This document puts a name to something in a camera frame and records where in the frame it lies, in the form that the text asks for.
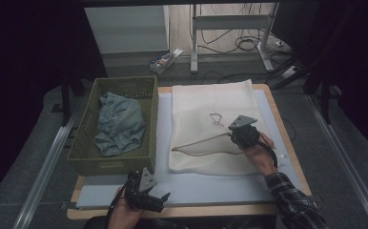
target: light blue board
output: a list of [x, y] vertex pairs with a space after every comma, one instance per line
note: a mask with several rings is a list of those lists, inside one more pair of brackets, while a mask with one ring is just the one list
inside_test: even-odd
[[[264, 91], [255, 90], [264, 121], [280, 155], [279, 171], [288, 175], [299, 189], [294, 167], [288, 157], [273, 113]], [[157, 152], [154, 177], [157, 185], [150, 194], [162, 197], [171, 193], [165, 206], [216, 205], [272, 201], [263, 176], [237, 177], [205, 176], [200, 174], [174, 174], [169, 171], [168, 156], [172, 135], [172, 94], [160, 94], [157, 121]], [[86, 177], [76, 203], [78, 208], [108, 207], [118, 187], [127, 179], [123, 176]]]

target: shirt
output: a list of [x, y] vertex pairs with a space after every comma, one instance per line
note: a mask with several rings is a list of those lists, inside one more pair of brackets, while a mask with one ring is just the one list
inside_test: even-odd
[[328, 228], [314, 203], [295, 188], [290, 179], [275, 173], [265, 177], [282, 222], [288, 228]]

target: green plastic crate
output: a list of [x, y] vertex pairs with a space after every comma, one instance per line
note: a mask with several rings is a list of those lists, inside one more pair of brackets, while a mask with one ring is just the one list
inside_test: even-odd
[[[99, 134], [97, 122], [100, 97], [106, 92], [136, 99], [146, 124], [142, 145], [119, 156], [103, 156], [94, 143]], [[147, 167], [154, 173], [156, 126], [158, 111], [157, 78], [155, 76], [97, 78], [68, 156], [69, 164], [80, 176], [125, 175]]]

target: white desk frame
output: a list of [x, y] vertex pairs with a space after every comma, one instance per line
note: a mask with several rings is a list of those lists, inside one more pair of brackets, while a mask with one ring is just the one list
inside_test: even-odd
[[264, 29], [261, 41], [257, 44], [258, 52], [267, 72], [274, 70], [270, 58], [265, 52], [268, 36], [276, 17], [278, 3], [274, 3], [269, 14], [258, 15], [210, 15], [196, 16], [196, 5], [193, 5], [193, 44], [191, 50], [191, 73], [198, 72], [198, 53], [196, 44], [196, 31], [207, 30], [256, 30]]

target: person's left hand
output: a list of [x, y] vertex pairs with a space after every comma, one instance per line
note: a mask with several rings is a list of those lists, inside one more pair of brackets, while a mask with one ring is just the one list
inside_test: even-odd
[[124, 196], [125, 190], [122, 193], [121, 199], [115, 204], [108, 229], [133, 229], [144, 212], [142, 209], [132, 209], [124, 199]]

